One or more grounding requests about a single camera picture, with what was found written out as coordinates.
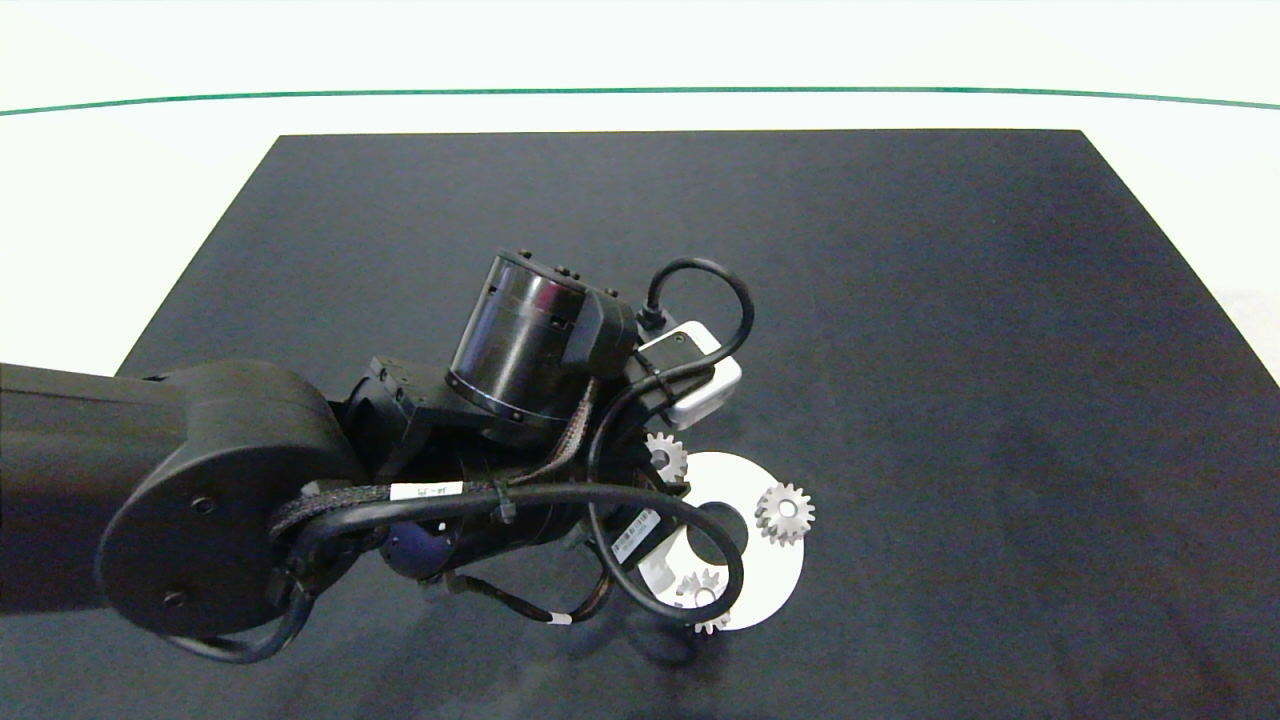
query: white sticker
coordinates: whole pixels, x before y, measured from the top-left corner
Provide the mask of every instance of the white sticker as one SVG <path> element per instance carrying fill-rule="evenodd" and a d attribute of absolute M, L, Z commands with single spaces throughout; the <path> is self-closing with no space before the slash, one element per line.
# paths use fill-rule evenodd
<path fill-rule="evenodd" d="M 452 483 L 392 483 L 392 500 L 462 495 L 462 480 Z"/>
<path fill-rule="evenodd" d="M 640 514 L 636 515 L 636 519 L 627 525 L 627 529 L 622 530 L 618 539 L 613 541 L 613 556 L 618 559 L 618 562 L 630 557 L 631 553 L 640 547 L 640 543 L 644 542 L 644 538 L 649 537 L 649 533 L 652 533 L 660 521 L 662 515 L 658 515 L 648 507 L 641 510 Z"/>

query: black table surface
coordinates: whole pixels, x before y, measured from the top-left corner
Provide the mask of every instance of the black table surface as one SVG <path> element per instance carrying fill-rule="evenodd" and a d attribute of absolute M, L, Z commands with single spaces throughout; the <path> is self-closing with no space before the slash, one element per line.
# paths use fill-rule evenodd
<path fill-rule="evenodd" d="M 754 290 L 685 433 L 812 491 L 791 601 L 690 639 L 529 623 L 375 556 L 238 667 L 109 611 L 0 620 L 6 717 L 1280 717 L 1280 391 L 1078 132 L 282 137 L 124 363 L 444 364 L 497 247 L 635 302 Z M 727 334 L 732 296 L 680 278 Z M 561 544 L 477 574 L 552 606 Z"/>

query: white floor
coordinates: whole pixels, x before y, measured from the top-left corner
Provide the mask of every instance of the white floor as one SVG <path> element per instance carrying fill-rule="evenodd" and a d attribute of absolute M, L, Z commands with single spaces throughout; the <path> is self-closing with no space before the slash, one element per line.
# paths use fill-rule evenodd
<path fill-rule="evenodd" d="M 1280 4 L 1266 3 L 10 3 L 0 110 L 833 85 L 1280 104 L 1277 36 Z M 114 373 L 280 135 L 902 127 L 1083 129 L 1280 378 L 1280 109 L 954 94 L 253 99 L 0 117 L 0 360 Z"/>

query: small gear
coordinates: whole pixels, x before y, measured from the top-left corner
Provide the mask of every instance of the small gear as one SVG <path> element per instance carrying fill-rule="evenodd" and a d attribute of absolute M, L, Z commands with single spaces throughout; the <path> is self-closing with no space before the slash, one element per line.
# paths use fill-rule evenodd
<path fill-rule="evenodd" d="M 649 448 L 649 461 L 664 483 L 678 483 L 689 471 L 689 454 L 676 436 L 649 433 L 644 446 Z"/>
<path fill-rule="evenodd" d="M 698 573 L 692 573 L 680 582 L 676 587 L 677 597 L 686 597 L 694 607 L 701 607 L 709 605 L 719 598 L 722 591 L 716 588 L 719 585 L 719 573 L 713 573 L 710 570 L 703 570 L 701 577 Z M 682 601 L 675 602 L 676 607 L 684 607 Z M 704 623 L 694 623 L 695 633 L 707 633 L 708 635 L 716 634 L 716 630 L 723 630 L 724 625 L 728 625 L 728 612 L 721 615 L 719 618 L 712 618 Z"/>
<path fill-rule="evenodd" d="M 804 488 L 778 483 L 764 491 L 755 503 L 755 527 L 769 542 L 790 544 L 813 527 L 813 510 Z"/>

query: screw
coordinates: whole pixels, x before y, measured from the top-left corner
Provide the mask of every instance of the screw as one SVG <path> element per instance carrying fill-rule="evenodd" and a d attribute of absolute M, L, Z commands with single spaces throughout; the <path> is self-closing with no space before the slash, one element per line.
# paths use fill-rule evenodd
<path fill-rule="evenodd" d="M 215 507 L 218 507 L 218 502 L 215 502 L 214 498 L 209 497 L 207 495 L 197 496 L 191 501 L 191 509 L 198 512 L 200 515 L 209 515 L 210 512 L 214 511 Z"/>

